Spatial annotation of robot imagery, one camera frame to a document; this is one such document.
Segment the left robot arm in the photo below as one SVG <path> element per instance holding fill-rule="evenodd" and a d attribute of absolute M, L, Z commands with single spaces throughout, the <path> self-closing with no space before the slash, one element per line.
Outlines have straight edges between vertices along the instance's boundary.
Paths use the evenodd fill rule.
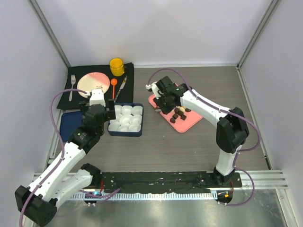
<path fill-rule="evenodd" d="M 95 189 L 101 182 L 101 171 L 89 164 L 68 180 L 64 177 L 99 142 L 104 134 L 104 124 L 116 117 L 114 100 L 107 104 L 80 104 L 82 124 L 64 144 L 62 151 L 45 171 L 29 186 L 15 190 L 19 225 L 27 217 L 40 227 L 46 226 L 56 215 L 59 207 L 82 188 Z"/>

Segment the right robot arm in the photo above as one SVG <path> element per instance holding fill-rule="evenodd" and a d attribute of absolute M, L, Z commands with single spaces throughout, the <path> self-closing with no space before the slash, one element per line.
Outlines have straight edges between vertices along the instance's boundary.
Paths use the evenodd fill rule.
<path fill-rule="evenodd" d="M 163 114 L 169 114 L 178 106 L 183 106 L 196 112 L 216 128 L 215 141 L 220 153 L 214 167 L 214 182 L 220 187 L 226 186 L 235 172 L 233 162 L 236 152 L 250 134 L 243 111 L 237 107 L 220 107 L 208 99 L 203 99 L 185 83 L 176 85 L 167 76 L 145 87 L 155 95 L 153 101 Z"/>

